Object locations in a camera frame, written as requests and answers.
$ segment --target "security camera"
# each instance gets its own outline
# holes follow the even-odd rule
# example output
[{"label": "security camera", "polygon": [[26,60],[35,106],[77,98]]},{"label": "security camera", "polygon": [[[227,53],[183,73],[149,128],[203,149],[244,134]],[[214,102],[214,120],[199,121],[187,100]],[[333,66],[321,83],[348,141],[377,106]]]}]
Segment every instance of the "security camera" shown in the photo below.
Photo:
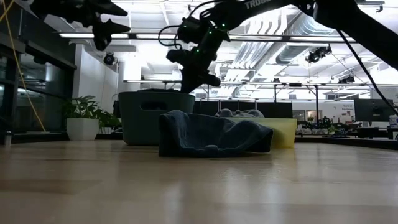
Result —
[{"label": "security camera", "polygon": [[114,65],[118,62],[117,58],[114,56],[113,52],[107,52],[104,57],[104,63],[107,65]]}]

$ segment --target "white pot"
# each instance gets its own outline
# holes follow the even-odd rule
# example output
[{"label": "white pot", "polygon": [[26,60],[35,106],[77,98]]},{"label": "white pot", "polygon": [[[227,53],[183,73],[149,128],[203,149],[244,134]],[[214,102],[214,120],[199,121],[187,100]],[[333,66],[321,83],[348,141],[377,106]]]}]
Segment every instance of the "white pot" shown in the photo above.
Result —
[{"label": "white pot", "polygon": [[97,119],[67,119],[67,133],[71,141],[93,141],[99,130],[100,124]]}]

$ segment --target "ceiling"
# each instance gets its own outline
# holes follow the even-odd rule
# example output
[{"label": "ceiling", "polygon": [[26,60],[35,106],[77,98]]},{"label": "ceiling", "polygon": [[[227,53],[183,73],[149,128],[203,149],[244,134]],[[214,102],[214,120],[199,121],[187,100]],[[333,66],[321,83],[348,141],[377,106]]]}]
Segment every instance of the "ceiling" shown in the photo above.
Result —
[{"label": "ceiling", "polygon": [[[182,18],[186,17],[189,13],[189,5],[191,5],[193,9],[204,1],[113,0],[113,2],[129,12],[129,15],[127,17],[103,15],[103,21],[111,19],[113,22],[130,26],[131,32],[156,34],[165,26],[180,24]],[[211,6],[212,4],[203,6],[197,13]],[[384,10],[380,13],[376,13],[378,8],[379,6],[361,6],[364,12],[398,33],[398,1],[385,0]],[[53,16],[48,16],[45,21],[61,32],[91,31],[90,28],[84,28],[77,22],[68,24],[63,19]],[[232,30],[230,33],[290,34],[289,32],[296,32],[292,31],[292,27],[299,26],[300,23],[304,22],[311,23],[313,21],[305,18],[305,16],[300,16],[300,11],[295,7],[288,6],[283,9],[266,12],[245,21],[241,26]],[[325,35],[336,34],[333,30],[319,26],[319,24],[312,24],[311,29],[317,32],[321,30]],[[165,33],[176,33],[176,30],[166,30]],[[356,83],[369,81],[364,72],[359,68],[352,53],[347,46],[343,44],[331,44],[333,54],[327,55],[318,63],[311,65],[305,61],[305,57],[308,55],[309,50],[318,47],[318,45],[308,45],[304,48],[295,46],[296,49],[301,49],[299,54],[294,55],[294,58],[292,58],[288,64],[276,65],[275,57],[280,54],[283,49],[280,49],[277,44],[272,45],[272,43],[270,43],[266,47],[263,46],[264,49],[268,50],[256,52],[256,50],[261,47],[260,44],[256,44],[244,42],[223,43],[217,53],[217,61],[210,66],[209,71],[222,76],[226,81],[239,81],[246,78],[250,79],[252,82],[253,80],[255,80],[255,82],[271,82],[274,78],[279,78],[282,82],[337,83],[339,77],[349,75],[350,73],[354,73],[358,77]],[[114,40],[111,45],[135,45],[137,53],[143,58],[142,75],[146,79],[159,80],[164,79],[164,77],[170,78],[170,74],[172,74],[174,70],[178,70],[176,64],[165,59],[168,48],[161,46],[157,41]],[[379,70],[380,64],[382,63],[381,60],[359,44],[354,44],[353,47],[368,68]],[[116,55],[123,59],[126,54],[128,54],[128,52],[118,52]],[[391,77],[388,83],[398,84],[398,77]],[[214,96],[220,96],[217,91],[212,92]],[[232,96],[232,94],[236,94],[236,91],[235,93],[228,93],[226,96]]]}]

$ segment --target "dark blue cloth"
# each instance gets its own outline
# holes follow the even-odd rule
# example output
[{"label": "dark blue cloth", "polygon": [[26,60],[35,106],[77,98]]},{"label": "dark blue cloth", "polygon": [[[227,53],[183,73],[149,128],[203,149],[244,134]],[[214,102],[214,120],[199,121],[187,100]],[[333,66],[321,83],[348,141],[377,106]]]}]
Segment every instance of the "dark blue cloth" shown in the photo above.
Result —
[{"label": "dark blue cloth", "polygon": [[244,152],[269,152],[273,130],[253,121],[173,110],[159,117],[159,156],[236,157]]}]

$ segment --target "green leaves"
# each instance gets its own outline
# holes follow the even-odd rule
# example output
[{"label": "green leaves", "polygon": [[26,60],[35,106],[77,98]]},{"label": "green leaves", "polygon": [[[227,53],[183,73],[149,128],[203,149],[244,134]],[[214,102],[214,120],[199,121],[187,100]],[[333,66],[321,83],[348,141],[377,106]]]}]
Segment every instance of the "green leaves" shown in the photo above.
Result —
[{"label": "green leaves", "polygon": [[99,108],[94,98],[94,96],[81,96],[65,101],[63,104],[65,117],[98,119],[101,128],[120,125],[118,118]]}]

